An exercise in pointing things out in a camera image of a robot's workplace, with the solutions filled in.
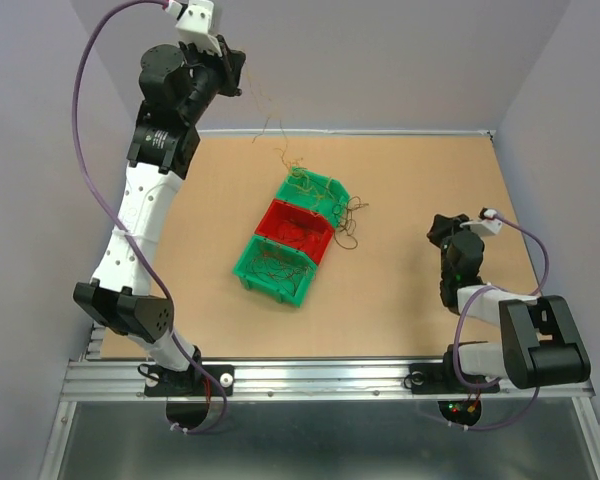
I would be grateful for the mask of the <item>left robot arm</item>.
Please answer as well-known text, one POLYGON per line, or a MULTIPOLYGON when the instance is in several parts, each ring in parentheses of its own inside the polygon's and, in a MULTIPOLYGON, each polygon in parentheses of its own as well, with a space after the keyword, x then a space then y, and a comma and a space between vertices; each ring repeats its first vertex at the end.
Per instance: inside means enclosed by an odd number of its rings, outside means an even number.
POLYGON ((143 94, 127 154, 125 187, 103 257, 74 301, 98 324, 130 338, 162 369, 179 393, 195 392, 203 371, 196 346, 174 329, 170 295, 151 293, 152 267, 169 208, 200 143, 196 124, 218 96, 240 95, 246 56, 216 36, 219 50, 200 42, 162 44, 141 58, 143 94))

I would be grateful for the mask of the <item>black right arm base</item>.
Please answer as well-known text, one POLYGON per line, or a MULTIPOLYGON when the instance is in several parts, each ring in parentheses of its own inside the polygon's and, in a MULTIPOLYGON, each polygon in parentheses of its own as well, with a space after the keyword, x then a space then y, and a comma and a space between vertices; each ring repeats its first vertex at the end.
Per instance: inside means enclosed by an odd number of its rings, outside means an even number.
POLYGON ((469 394, 500 392, 498 385, 486 389, 469 389, 455 376, 453 367, 443 361, 416 360, 408 364, 402 386, 414 395, 469 394))

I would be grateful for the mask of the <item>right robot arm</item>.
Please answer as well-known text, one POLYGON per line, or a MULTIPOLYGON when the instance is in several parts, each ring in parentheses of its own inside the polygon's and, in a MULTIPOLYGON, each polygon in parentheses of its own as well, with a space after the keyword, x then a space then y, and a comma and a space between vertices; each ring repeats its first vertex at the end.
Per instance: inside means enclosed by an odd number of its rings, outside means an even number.
POLYGON ((539 288, 516 294, 480 276, 485 237, 514 225, 484 208, 476 220, 437 214, 427 233, 440 252, 442 304, 458 316, 450 360, 440 366, 452 390, 486 390, 502 380, 537 389, 590 378, 589 355, 565 298, 539 288))

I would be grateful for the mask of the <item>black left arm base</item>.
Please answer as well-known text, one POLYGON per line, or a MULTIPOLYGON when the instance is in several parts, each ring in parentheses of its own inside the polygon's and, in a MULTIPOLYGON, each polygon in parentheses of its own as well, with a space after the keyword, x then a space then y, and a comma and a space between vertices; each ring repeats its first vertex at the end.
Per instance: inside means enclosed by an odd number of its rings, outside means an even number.
MULTIPOLYGON (((235 368, 233 365, 204 365, 206 371, 224 388, 226 395, 233 394, 235 368)), ((137 372, 145 379, 144 395, 147 397, 204 397, 206 378, 192 366, 184 372, 167 370, 156 364, 141 363, 137 372)))

